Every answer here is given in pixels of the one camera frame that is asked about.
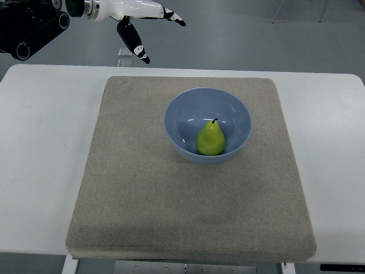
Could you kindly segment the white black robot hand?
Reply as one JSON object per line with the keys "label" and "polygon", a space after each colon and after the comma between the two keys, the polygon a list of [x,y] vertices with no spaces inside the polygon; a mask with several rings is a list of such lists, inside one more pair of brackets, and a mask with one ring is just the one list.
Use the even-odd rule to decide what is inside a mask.
{"label": "white black robot hand", "polygon": [[178,14],[154,1],[81,1],[78,4],[78,14],[97,22],[108,17],[118,21],[117,33],[127,49],[146,64],[150,63],[150,59],[131,23],[132,18],[166,19],[182,27],[186,26]]}

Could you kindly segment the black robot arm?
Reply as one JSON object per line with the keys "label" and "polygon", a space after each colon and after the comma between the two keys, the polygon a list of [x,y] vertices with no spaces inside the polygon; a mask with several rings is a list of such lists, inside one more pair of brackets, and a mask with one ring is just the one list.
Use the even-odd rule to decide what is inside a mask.
{"label": "black robot arm", "polygon": [[89,1],[1,1],[1,53],[28,60],[89,5]]}

